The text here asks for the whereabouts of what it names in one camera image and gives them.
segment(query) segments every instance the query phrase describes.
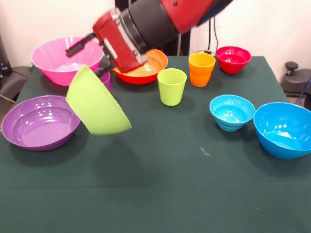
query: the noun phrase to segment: pink bowl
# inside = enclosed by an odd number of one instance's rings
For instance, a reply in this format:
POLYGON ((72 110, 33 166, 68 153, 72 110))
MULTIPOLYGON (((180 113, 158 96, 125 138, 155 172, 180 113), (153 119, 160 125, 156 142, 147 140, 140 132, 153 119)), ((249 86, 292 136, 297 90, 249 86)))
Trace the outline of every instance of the pink bowl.
POLYGON ((247 50, 236 46, 225 46, 217 49, 216 57, 220 68, 229 74, 238 73, 252 59, 247 50))
POLYGON ((99 44, 90 41, 82 51, 68 58, 65 49, 80 39, 81 37, 78 36, 68 36, 47 41, 34 49, 31 54, 31 62, 53 83, 69 86, 81 65, 96 69, 104 56, 99 44))

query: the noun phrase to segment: plastic bowl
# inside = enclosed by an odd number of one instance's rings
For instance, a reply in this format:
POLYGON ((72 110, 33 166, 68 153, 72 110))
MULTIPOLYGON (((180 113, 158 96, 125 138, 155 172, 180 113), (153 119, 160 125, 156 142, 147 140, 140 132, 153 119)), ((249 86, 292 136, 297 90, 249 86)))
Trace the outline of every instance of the plastic bowl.
POLYGON ((269 154, 296 159, 311 153, 311 111, 291 103, 261 106, 254 125, 259 142, 269 154))
POLYGON ((3 119, 2 134, 14 145, 44 151, 64 144, 79 124, 65 97, 40 96, 10 110, 3 119))
POLYGON ((157 49, 150 50, 146 55, 148 61, 131 72, 120 73, 117 68, 114 68, 113 71, 120 79, 130 84, 144 85, 151 83, 157 79, 158 73, 166 68, 169 61, 167 56, 157 49))
POLYGON ((53 83, 69 86, 81 65, 86 65, 94 70, 104 56, 99 44, 90 41, 82 51, 68 58, 65 49, 80 39, 81 37, 76 36, 47 41, 34 49, 31 54, 31 62, 53 83))
POLYGON ((221 95, 214 98, 209 109, 219 127, 236 131, 247 124, 255 114, 253 104, 241 96, 221 95))
POLYGON ((73 78, 66 101, 94 135, 120 133, 132 128, 117 101, 87 66, 82 66, 73 78))
POLYGON ((229 74, 238 73, 252 59, 247 50, 236 46, 225 46, 217 49, 216 57, 221 70, 229 74))

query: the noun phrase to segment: red bowl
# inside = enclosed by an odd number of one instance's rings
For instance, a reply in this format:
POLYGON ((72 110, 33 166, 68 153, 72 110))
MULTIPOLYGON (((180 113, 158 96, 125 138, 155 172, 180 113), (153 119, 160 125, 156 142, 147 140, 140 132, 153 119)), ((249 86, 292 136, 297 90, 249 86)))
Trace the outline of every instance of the red bowl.
POLYGON ((236 46, 225 46, 217 49, 216 57, 220 69, 229 74, 238 73, 252 59, 247 50, 236 46))
POLYGON ((148 61, 143 66, 128 73, 120 73, 117 68, 114 68, 113 72, 130 84, 144 85, 153 82, 157 79, 158 73, 166 68, 169 61, 167 56, 157 49, 150 50, 146 55, 148 61))

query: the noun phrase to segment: orange bowl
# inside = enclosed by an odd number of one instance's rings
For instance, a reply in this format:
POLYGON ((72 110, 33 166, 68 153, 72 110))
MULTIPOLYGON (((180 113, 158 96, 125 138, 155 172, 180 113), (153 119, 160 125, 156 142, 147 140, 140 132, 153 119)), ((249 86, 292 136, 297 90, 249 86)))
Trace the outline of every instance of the orange bowl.
POLYGON ((157 79, 157 74, 164 70, 169 63, 167 56, 158 49, 152 49, 146 53, 148 61, 141 67, 128 73, 120 73, 114 68, 114 73, 123 81, 134 84, 144 85, 157 79))

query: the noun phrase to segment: purple bowl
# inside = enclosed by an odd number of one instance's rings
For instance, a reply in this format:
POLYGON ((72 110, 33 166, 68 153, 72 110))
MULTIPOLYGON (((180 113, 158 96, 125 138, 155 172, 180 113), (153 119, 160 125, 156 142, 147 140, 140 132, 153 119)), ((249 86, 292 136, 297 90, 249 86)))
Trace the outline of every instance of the purple bowl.
POLYGON ((106 88, 111 91, 111 75, 110 72, 105 73, 99 78, 106 88))
POLYGON ((9 111, 2 122, 6 140, 19 147, 44 151, 67 142, 80 124, 63 96, 39 96, 9 111))

